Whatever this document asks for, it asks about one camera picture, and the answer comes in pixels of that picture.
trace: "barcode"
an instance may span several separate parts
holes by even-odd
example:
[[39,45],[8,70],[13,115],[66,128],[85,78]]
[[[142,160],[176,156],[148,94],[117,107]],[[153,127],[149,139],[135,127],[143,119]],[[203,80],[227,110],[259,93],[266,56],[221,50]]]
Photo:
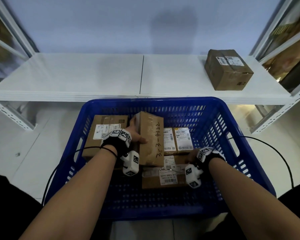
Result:
[[171,178],[171,179],[165,179],[164,182],[165,183],[172,183],[172,182],[176,182],[177,180],[175,178]]

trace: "black wristband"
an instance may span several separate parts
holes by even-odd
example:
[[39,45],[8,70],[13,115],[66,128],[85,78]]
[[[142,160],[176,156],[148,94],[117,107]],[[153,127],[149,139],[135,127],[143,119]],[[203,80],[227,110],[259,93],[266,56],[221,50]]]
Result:
[[102,139],[101,146],[114,146],[117,150],[117,157],[121,158],[128,153],[131,140],[131,134],[128,131],[125,129],[116,129]]
[[200,169],[203,170],[205,175],[211,176],[209,172],[209,162],[212,158],[220,158],[226,160],[224,155],[213,147],[201,148],[196,157],[196,163]]

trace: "brown cardboard box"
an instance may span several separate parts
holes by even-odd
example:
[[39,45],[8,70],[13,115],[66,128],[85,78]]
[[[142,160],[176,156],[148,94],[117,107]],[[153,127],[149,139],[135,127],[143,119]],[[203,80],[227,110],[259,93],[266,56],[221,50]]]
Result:
[[175,162],[175,168],[173,172],[175,172],[175,176],[173,179],[177,179],[177,184],[166,184],[162,185],[160,182],[160,172],[161,174],[164,174],[165,172],[168,172],[169,174],[172,173],[172,171],[160,171],[161,168],[143,168],[142,172],[142,189],[157,189],[157,188],[168,188],[168,187],[183,187],[187,186],[186,183],[186,175],[184,168],[186,167],[186,159],[187,155],[180,155],[180,156],[165,156],[168,157],[168,161],[172,161],[171,158],[174,158]]
[[148,140],[139,146],[139,164],[164,166],[164,118],[150,113],[136,114],[136,126],[140,135]]
[[204,68],[217,91],[240,91],[253,75],[253,71],[234,49],[209,50]]
[[[125,129],[128,123],[127,115],[95,115],[84,147],[100,146],[102,138],[115,126]],[[100,149],[89,148],[82,152],[82,157],[89,161]]]
[[163,129],[163,147],[164,147],[164,155],[176,155],[176,140],[173,136],[172,127],[167,127]]
[[193,144],[188,127],[173,128],[173,136],[178,155],[188,154],[193,151]]

